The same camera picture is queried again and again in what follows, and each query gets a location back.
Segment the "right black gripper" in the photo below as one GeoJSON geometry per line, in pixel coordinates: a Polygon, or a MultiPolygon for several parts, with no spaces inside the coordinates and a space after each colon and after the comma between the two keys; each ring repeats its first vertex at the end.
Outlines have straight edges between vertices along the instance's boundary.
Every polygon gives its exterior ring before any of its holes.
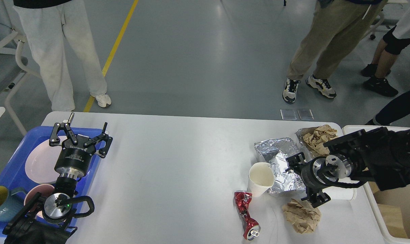
{"type": "Polygon", "coordinates": [[[339,179],[345,179],[353,173],[355,167],[349,159],[341,154],[330,154],[326,157],[320,156],[306,161],[305,154],[300,152],[293,156],[287,157],[288,168],[285,172],[292,171],[300,173],[301,178],[306,185],[307,196],[302,201],[308,201],[313,208],[319,207],[331,200],[323,189],[327,187],[340,187],[351,189],[355,187],[352,182],[340,182],[339,179]]]}

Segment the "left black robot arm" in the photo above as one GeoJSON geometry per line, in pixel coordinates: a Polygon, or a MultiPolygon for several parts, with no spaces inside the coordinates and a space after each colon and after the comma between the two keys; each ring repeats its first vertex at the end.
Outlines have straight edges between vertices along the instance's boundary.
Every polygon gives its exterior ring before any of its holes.
{"type": "Polygon", "coordinates": [[[87,175],[94,155],[104,159],[113,138],[104,123],[101,134],[93,138],[79,135],[71,129],[74,113],[65,122],[55,123],[49,145],[61,147],[54,166],[59,173],[54,190],[44,197],[36,193],[30,202],[3,229],[6,244],[64,244],[77,230],[70,223],[95,211],[89,196],[78,196],[77,183],[87,175]]]}

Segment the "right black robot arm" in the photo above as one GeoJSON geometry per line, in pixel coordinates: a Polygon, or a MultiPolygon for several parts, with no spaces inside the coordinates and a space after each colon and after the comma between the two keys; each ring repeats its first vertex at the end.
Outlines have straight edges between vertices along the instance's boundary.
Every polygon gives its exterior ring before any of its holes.
{"type": "Polygon", "coordinates": [[[331,200],[327,187],[357,188],[375,182],[380,190],[410,184],[410,129],[389,131],[386,127],[364,129],[324,144],[329,155],[306,162],[300,152],[286,159],[290,170],[306,186],[304,200],[319,207],[331,200]]]}

